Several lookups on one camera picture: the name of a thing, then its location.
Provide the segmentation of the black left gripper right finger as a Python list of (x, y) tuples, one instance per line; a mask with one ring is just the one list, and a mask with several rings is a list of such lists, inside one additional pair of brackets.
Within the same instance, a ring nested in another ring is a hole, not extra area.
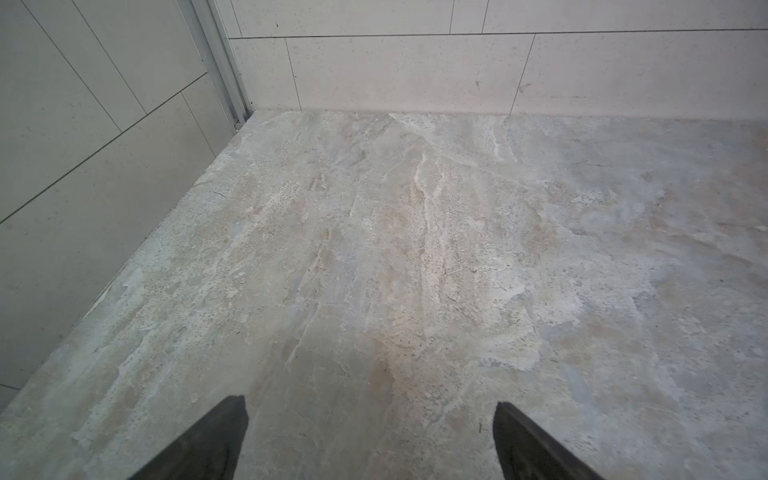
[(492, 433), (505, 479), (603, 480), (510, 402), (497, 403)]

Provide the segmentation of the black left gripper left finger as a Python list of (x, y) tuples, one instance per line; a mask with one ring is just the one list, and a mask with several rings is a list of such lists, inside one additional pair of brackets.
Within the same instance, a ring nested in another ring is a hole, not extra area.
[(227, 396), (130, 480), (233, 479), (248, 423), (245, 397)]

